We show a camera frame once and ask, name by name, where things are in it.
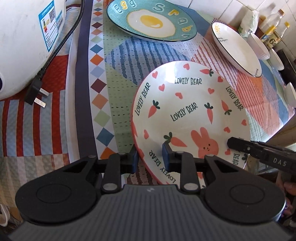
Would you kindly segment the white carrot bunny plate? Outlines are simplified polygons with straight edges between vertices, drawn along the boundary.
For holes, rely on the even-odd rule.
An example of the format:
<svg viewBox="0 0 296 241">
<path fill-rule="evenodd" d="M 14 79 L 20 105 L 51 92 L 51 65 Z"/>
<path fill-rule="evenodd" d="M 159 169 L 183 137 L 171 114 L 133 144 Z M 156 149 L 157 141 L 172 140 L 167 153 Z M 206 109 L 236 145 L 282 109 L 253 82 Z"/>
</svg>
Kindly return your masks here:
<svg viewBox="0 0 296 241">
<path fill-rule="evenodd" d="M 230 149 L 231 137 L 250 140 L 244 106 L 217 72 L 190 61 L 159 66 L 140 84 L 132 105 L 132 136 L 146 168 L 160 184 L 179 184 L 165 169 L 162 144 L 195 158 L 216 155 L 243 168 L 247 155 Z"/>
</svg>

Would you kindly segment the white ribbed bowl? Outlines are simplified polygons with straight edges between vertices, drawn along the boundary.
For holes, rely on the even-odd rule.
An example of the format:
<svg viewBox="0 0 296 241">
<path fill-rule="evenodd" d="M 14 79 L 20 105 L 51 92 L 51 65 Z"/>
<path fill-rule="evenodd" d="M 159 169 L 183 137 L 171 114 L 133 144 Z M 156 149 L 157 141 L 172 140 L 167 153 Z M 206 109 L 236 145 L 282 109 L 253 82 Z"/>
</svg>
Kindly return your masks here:
<svg viewBox="0 0 296 241">
<path fill-rule="evenodd" d="M 273 68 L 275 68 L 278 71 L 282 71 L 285 67 L 278 54 L 274 51 L 274 49 L 270 49 L 269 54 L 269 61 L 271 63 L 271 66 L 273 66 Z"/>
<path fill-rule="evenodd" d="M 268 49 L 255 34 L 250 33 L 246 41 L 259 60 L 267 60 L 270 58 Z"/>
<path fill-rule="evenodd" d="M 291 82 L 285 86 L 284 95 L 286 102 L 293 108 L 296 108 L 296 92 Z"/>
</svg>

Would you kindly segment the white plate dark rim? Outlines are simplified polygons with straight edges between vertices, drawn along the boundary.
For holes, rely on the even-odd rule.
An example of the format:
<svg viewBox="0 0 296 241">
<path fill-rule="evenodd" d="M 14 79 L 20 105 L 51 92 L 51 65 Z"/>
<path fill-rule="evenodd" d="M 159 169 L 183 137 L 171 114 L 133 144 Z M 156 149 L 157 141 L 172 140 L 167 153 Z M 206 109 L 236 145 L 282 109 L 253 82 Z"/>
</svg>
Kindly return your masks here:
<svg viewBox="0 0 296 241">
<path fill-rule="evenodd" d="M 237 70 L 250 77 L 262 76 L 260 61 L 243 37 L 224 23 L 213 22 L 211 29 L 215 44 Z"/>
</svg>

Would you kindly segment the teal fried egg plate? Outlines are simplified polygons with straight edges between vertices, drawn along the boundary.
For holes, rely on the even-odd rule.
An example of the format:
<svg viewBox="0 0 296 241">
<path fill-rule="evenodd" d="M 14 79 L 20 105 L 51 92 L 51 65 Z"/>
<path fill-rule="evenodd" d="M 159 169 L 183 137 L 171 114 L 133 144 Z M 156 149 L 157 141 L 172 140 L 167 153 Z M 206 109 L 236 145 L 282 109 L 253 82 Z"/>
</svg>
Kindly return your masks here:
<svg viewBox="0 0 296 241">
<path fill-rule="evenodd" d="M 185 42 L 197 34 L 194 20 L 168 1 L 112 1 L 107 16 L 126 33 L 163 42 Z"/>
</svg>

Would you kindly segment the black gas stove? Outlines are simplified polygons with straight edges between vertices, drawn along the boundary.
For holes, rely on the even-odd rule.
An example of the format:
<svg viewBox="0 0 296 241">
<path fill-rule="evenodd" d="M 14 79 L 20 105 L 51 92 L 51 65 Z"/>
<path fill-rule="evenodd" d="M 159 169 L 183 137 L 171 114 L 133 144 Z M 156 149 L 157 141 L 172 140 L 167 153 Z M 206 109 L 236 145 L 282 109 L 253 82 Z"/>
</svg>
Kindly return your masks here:
<svg viewBox="0 0 296 241">
<path fill-rule="evenodd" d="M 284 83 L 288 84 L 290 82 L 293 87 L 296 88 L 295 66 L 291 63 L 283 50 L 277 51 L 277 54 L 284 65 L 284 69 L 280 70 Z"/>
</svg>

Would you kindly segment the red striped cloth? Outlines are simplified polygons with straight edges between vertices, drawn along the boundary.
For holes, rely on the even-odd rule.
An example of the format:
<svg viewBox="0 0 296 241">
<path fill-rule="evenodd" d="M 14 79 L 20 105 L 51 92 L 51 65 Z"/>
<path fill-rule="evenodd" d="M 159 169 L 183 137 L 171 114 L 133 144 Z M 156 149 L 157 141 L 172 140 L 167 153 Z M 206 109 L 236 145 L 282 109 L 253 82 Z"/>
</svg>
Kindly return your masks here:
<svg viewBox="0 0 296 241">
<path fill-rule="evenodd" d="M 57 44 L 74 24 L 80 4 L 66 2 L 66 15 Z M 45 107 L 25 102 L 29 84 L 1 99 L 1 204 L 14 206 L 18 189 L 46 173 L 69 163 L 66 95 L 69 52 L 67 40 L 42 80 L 48 96 Z"/>
</svg>

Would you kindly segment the colourful patchwork table mat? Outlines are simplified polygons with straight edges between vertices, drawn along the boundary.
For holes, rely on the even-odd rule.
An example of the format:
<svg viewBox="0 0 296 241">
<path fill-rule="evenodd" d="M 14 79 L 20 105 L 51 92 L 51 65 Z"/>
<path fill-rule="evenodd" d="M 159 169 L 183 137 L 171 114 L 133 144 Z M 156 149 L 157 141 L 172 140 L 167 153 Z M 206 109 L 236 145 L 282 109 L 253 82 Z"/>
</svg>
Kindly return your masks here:
<svg viewBox="0 0 296 241">
<path fill-rule="evenodd" d="M 172 18 L 185 42 L 154 42 L 129 35 L 122 22 L 150 14 Z M 214 154 L 243 168 L 247 154 L 228 148 L 230 137 L 266 142 L 295 114 L 274 69 L 259 61 L 255 76 L 226 58 L 228 26 L 166 1 L 86 1 L 75 73 L 80 157 L 107 159 L 136 147 L 159 184 L 179 185 L 165 166 L 162 145 L 196 158 Z"/>
</svg>

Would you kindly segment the yellow label oil bottle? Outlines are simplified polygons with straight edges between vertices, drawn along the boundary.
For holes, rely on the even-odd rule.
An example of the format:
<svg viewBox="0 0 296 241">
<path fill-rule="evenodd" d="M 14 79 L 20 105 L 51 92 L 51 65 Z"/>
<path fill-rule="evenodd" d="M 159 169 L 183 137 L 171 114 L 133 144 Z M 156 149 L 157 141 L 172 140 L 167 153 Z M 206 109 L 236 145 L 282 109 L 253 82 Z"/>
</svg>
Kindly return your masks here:
<svg viewBox="0 0 296 241">
<path fill-rule="evenodd" d="M 270 15 L 262 22 L 259 26 L 262 33 L 259 38 L 262 42 L 266 41 L 267 38 L 275 31 L 284 16 L 285 12 L 282 9 L 279 9 L 277 13 Z"/>
</svg>

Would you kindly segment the clear vinegar bottle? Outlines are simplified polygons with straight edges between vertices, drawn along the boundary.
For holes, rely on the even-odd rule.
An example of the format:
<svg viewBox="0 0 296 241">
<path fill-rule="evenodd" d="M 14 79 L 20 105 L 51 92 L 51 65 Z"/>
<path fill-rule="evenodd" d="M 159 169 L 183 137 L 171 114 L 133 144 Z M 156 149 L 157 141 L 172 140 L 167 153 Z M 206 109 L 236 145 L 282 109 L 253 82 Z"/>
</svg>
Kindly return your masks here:
<svg viewBox="0 0 296 241">
<path fill-rule="evenodd" d="M 286 30 L 290 27 L 289 22 L 284 22 L 280 24 L 274 32 L 267 38 L 264 42 L 265 46 L 268 50 L 272 49 L 275 45 L 277 45 L 281 39 L 283 38 Z"/>
</svg>

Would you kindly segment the white green seasoning bag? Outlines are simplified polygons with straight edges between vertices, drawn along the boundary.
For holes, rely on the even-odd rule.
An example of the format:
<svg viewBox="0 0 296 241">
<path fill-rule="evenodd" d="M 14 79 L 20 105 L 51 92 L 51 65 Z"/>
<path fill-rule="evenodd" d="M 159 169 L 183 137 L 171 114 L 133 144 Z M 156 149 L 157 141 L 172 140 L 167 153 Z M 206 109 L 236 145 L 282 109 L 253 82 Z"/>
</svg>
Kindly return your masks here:
<svg viewBox="0 0 296 241">
<path fill-rule="evenodd" d="M 259 12 L 248 10 L 240 23 L 238 33 L 241 37 L 247 38 L 250 33 L 255 33 L 258 27 Z"/>
</svg>

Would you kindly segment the white rice cooker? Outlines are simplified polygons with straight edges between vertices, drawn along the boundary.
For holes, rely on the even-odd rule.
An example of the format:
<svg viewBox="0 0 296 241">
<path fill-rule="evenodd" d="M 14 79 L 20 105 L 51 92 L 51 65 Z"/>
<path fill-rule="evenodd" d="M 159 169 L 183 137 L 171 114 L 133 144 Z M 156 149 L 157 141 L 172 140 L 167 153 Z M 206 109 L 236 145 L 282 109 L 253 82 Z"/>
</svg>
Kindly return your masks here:
<svg viewBox="0 0 296 241">
<path fill-rule="evenodd" d="M 1 99 L 24 89 L 51 56 L 65 1 L 1 1 Z"/>
</svg>

